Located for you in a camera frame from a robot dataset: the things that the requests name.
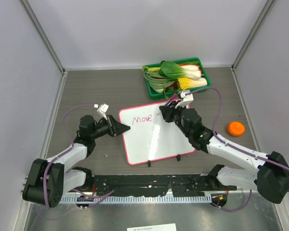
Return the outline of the magenta capped whiteboard marker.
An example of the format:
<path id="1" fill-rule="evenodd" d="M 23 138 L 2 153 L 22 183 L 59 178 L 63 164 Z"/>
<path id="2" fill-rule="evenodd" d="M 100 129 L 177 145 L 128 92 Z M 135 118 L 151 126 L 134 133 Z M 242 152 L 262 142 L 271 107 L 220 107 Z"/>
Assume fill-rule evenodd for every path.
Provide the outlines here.
<path id="1" fill-rule="evenodd" d="M 168 106 L 175 98 L 177 97 L 177 94 L 173 94 L 168 101 L 164 104 L 164 106 Z"/>

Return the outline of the pink framed whiteboard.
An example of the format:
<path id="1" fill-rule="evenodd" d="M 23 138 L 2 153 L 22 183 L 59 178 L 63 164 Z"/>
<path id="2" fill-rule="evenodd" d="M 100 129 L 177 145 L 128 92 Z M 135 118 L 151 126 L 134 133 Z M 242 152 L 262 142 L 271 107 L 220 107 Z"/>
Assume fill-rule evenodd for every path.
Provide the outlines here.
<path id="1" fill-rule="evenodd" d="M 164 121 L 159 107 L 165 103 L 151 103 L 119 111 L 120 123 L 131 128 L 122 135 L 129 165 L 191 154 L 196 150 L 174 123 Z"/>

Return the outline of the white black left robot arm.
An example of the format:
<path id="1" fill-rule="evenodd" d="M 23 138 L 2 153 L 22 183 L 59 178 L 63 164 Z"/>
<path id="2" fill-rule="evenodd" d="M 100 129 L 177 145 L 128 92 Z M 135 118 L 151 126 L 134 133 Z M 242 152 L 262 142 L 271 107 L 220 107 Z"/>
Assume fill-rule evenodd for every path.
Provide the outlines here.
<path id="1" fill-rule="evenodd" d="M 130 129 L 112 115 L 99 121 L 91 115 L 83 116 L 76 138 L 67 149 L 51 158 L 33 161 L 22 192 L 23 200 L 54 208 L 69 191 L 88 192 L 93 186 L 92 172 L 75 164 L 92 154 L 97 138 L 115 137 Z"/>

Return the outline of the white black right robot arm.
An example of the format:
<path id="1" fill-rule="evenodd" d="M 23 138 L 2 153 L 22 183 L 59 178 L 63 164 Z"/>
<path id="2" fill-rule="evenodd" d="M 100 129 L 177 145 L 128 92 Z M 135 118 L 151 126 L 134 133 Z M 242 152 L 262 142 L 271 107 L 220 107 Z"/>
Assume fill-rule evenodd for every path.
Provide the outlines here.
<path id="1" fill-rule="evenodd" d="M 280 204 L 289 193 L 289 165 L 278 152 L 261 153 L 227 140 L 202 124 L 193 108 L 181 107 L 177 102 L 159 107 L 167 123 L 174 123 L 198 151 L 216 155 L 240 166 L 240 169 L 216 165 L 208 177 L 213 190 L 236 186 L 257 191 L 264 199 Z"/>

